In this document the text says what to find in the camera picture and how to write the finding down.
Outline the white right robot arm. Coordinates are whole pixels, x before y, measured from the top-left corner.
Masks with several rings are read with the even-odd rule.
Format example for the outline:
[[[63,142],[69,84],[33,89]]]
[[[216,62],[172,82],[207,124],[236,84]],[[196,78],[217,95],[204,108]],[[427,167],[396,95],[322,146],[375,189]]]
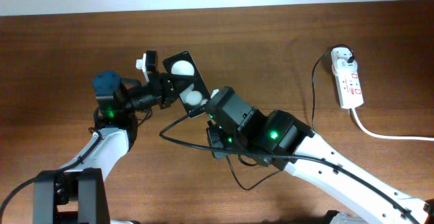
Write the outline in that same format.
[[[215,90],[204,104],[219,136],[216,150],[245,155],[320,188],[367,223],[432,223],[433,205],[383,183],[335,149],[292,114],[268,115],[230,87]]]

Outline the black smartphone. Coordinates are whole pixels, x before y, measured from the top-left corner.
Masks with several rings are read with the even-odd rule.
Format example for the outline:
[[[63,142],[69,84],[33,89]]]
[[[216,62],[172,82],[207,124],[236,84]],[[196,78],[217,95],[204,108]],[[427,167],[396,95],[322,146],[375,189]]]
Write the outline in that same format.
[[[174,91],[186,113],[199,108],[210,99],[210,93],[190,52],[183,51],[166,58],[163,66],[171,78]]]

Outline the white power strip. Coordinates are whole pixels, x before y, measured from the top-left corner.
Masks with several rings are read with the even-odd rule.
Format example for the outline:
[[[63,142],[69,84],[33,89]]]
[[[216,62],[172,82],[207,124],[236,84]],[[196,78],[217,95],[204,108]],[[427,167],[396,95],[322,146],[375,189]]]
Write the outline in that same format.
[[[349,48],[338,47],[331,51],[331,58],[338,56],[354,56]],[[342,109],[354,109],[363,104],[358,72],[335,76],[340,106]]]

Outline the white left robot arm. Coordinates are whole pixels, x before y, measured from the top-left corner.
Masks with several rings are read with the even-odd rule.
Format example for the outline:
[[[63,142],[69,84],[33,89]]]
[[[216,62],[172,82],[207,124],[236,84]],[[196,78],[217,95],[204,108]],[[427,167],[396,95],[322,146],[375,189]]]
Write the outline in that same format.
[[[90,141],[68,163],[35,178],[34,223],[113,223],[104,182],[115,164],[134,145],[138,112],[169,107],[175,100],[169,76],[157,70],[157,53],[146,51],[136,61],[145,84],[114,71],[93,80],[98,103]]]

